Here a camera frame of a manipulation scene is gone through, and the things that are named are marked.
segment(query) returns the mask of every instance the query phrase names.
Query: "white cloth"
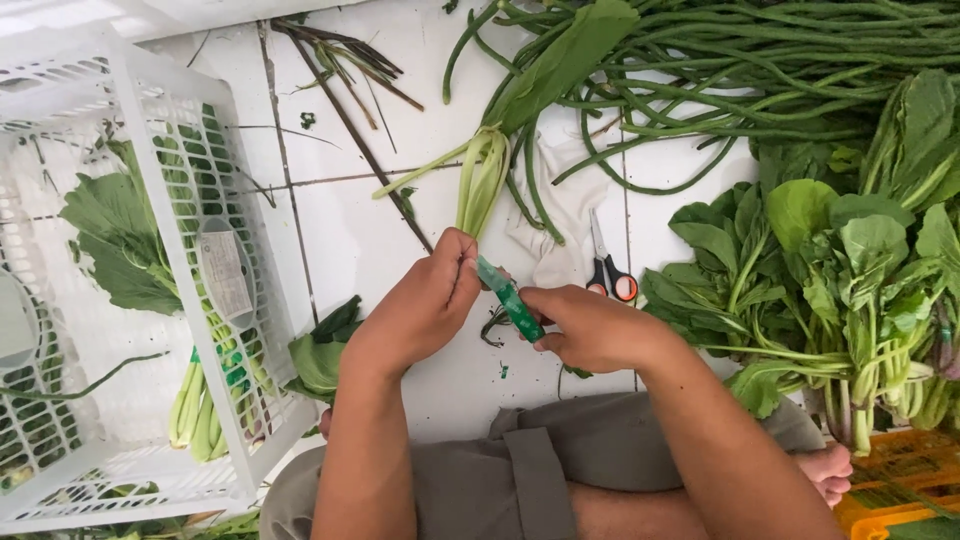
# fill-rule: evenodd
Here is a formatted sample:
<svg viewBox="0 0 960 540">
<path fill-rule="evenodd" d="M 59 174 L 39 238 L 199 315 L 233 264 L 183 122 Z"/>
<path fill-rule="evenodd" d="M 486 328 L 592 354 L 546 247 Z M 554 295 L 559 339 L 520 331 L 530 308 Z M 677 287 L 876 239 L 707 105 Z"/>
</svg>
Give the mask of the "white cloth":
<svg viewBox="0 0 960 540">
<path fill-rule="evenodd" d="M 593 276 L 593 241 L 590 237 L 590 211 L 607 194 L 610 179 L 597 166 L 578 171 L 560 185 L 551 185 L 557 176 L 589 156 L 583 141 L 571 140 L 557 146 L 546 146 L 540 134 L 534 147 L 534 176 L 543 209 L 564 237 L 558 245 L 544 229 L 534 229 L 512 205 L 507 216 L 507 234 L 536 259 L 533 282 L 538 287 L 559 287 L 569 283 L 584 286 Z M 527 187 L 526 163 L 521 155 L 514 170 L 516 187 L 530 213 L 536 209 Z"/>
</svg>

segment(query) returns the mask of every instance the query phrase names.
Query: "green tape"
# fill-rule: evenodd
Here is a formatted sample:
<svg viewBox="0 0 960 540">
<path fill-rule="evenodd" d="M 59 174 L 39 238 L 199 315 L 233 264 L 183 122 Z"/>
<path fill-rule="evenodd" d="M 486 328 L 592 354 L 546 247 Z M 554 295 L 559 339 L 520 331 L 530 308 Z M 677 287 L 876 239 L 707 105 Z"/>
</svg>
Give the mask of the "green tape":
<svg viewBox="0 0 960 540">
<path fill-rule="evenodd" d="M 482 256 L 477 258 L 477 276 L 480 281 L 496 293 L 504 311 L 510 316 L 516 329 L 523 334 L 530 343 L 534 343 L 546 335 L 543 327 L 530 314 L 530 310 L 520 300 L 520 295 L 516 293 L 514 284 L 503 277 L 492 264 L 487 262 Z"/>
</svg>

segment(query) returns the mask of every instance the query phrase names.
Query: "white plastic crate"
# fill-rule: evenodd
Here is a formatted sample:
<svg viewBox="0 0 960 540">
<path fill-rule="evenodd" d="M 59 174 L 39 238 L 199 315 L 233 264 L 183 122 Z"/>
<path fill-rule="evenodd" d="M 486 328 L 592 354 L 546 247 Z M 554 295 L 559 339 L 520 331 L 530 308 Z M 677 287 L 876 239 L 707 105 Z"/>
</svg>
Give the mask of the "white plastic crate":
<svg viewBox="0 0 960 540">
<path fill-rule="evenodd" d="M 229 128 L 229 88 L 109 32 L 68 48 L 63 35 L 47 37 L 0 42 L 0 267 L 31 297 L 38 327 L 36 353 L 24 368 L 0 368 L 0 379 L 7 388 L 75 392 L 125 358 L 170 353 L 128 365 L 80 400 L 0 396 L 0 458 L 15 454 L 0 462 L 0 534 L 245 507 L 317 409 L 279 391 L 295 375 L 286 349 L 293 335 L 261 195 Z M 96 144 L 108 132 L 132 141 L 183 313 L 112 305 L 68 245 L 77 231 L 58 214 L 76 174 L 122 168 Z M 199 243 L 225 231 L 253 311 L 223 323 L 229 338 L 215 343 L 206 315 L 218 303 L 206 296 Z M 242 359 L 225 373 L 217 350 L 231 340 L 240 345 L 229 356 Z M 202 465 L 167 436 L 194 345 L 229 449 Z M 253 376 L 257 363 L 267 379 Z M 235 412 L 248 398 L 252 429 Z"/>
</svg>

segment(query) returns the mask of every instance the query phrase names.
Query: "yellow crate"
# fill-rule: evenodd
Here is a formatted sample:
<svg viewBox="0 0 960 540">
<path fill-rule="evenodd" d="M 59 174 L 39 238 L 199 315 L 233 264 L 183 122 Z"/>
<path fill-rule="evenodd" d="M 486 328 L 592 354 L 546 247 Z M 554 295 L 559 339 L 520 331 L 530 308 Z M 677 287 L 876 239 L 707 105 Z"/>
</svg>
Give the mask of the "yellow crate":
<svg viewBox="0 0 960 540">
<path fill-rule="evenodd" d="M 922 501 L 960 512 L 960 443 L 934 431 L 871 437 L 853 460 L 851 491 L 833 513 L 851 540 L 885 540 L 887 527 L 936 517 Z"/>
</svg>

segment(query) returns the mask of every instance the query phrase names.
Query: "plastic basket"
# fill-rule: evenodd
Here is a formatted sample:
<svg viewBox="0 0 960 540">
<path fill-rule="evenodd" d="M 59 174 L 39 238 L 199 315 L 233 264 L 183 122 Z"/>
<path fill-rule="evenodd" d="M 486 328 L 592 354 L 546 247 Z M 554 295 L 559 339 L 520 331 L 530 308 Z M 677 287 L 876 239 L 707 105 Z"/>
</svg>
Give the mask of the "plastic basket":
<svg viewBox="0 0 960 540">
<path fill-rule="evenodd" d="M 71 392 L 125 358 L 170 353 L 128 365 L 80 400 L 0 396 L 0 456 L 8 457 L 0 533 L 246 507 L 317 408 L 279 390 L 295 375 L 293 335 L 260 195 L 228 128 L 236 125 L 229 88 L 109 32 L 65 42 L 62 33 L 0 42 L 0 267 L 31 299 L 38 326 L 36 352 L 0 378 L 8 388 Z M 70 247 L 77 231 L 58 217 L 62 194 L 77 173 L 120 170 L 97 144 L 108 132 L 132 142 L 183 313 L 112 305 Z M 215 232 L 233 232 L 252 307 L 222 323 L 229 339 L 219 342 L 206 317 L 219 302 L 199 248 Z M 194 346 L 229 449 L 204 464 L 171 449 L 167 436 Z M 218 350 L 237 362 L 228 372 Z M 266 378 L 254 376 L 257 366 Z M 255 404 L 247 409 L 255 422 L 236 412 L 243 400 Z"/>
<path fill-rule="evenodd" d="M 936 517 L 929 503 L 960 512 L 960 443 L 936 431 L 871 437 L 853 461 L 852 488 L 834 508 L 851 540 L 884 540 L 887 527 Z"/>
</svg>

